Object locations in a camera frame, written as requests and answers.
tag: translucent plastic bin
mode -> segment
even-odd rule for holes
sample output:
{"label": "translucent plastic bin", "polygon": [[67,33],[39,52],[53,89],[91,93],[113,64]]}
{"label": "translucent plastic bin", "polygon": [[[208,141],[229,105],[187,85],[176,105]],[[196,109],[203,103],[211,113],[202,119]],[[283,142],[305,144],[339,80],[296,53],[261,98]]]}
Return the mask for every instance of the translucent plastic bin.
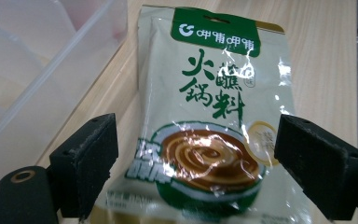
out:
{"label": "translucent plastic bin", "polygon": [[126,34],[126,0],[0,0],[0,179],[37,162]]}

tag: green label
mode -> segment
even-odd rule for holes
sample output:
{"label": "green label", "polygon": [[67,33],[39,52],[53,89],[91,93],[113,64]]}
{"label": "green label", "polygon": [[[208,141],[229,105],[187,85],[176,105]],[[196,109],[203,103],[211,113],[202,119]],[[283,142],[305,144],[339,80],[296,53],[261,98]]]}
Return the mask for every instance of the green label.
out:
{"label": "green label", "polygon": [[252,57],[260,53],[255,21],[199,8],[176,8],[171,36],[178,41]]}

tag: white circular logo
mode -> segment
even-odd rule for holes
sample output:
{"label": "white circular logo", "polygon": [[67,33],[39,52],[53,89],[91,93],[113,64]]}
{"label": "white circular logo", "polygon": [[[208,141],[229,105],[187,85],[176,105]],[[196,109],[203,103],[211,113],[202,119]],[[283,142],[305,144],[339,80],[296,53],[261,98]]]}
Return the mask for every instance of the white circular logo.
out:
{"label": "white circular logo", "polygon": [[193,34],[193,29],[194,29],[194,26],[193,25],[187,25],[187,24],[181,24],[179,26],[179,32],[181,35],[183,36],[190,36]]}

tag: plastic pouch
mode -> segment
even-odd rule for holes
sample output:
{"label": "plastic pouch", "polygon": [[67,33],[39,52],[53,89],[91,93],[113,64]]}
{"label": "plastic pouch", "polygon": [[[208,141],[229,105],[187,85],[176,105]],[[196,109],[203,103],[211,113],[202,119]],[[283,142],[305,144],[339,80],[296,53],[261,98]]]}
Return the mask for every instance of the plastic pouch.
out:
{"label": "plastic pouch", "polygon": [[91,223],[310,223],[273,156],[280,114],[294,113],[283,29],[143,7],[138,35],[143,129]]}

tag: wooden surface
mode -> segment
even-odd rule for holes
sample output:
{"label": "wooden surface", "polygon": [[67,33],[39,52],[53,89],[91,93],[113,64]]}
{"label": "wooden surface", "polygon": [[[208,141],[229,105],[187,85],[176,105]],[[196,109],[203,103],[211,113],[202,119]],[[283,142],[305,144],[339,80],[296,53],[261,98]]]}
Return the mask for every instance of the wooden surface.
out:
{"label": "wooden surface", "polygon": [[[129,0],[127,40],[57,134],[46,155],[87,120],[114,112],[118,122],[118,162],[126,166],[133,157],[130,148],[135,146],[141,120],[137,98],[136,22],[142,4],[201,7],[279,24],[286,32],[291,52],[296,115],[358,146],[356,1]],[[47,166],[48,158],[43,157],[39,164]],[[314,206],[312,218],[313,223],[329,223]],[[358,216],[352,222],[342,223],[358,223]]]}

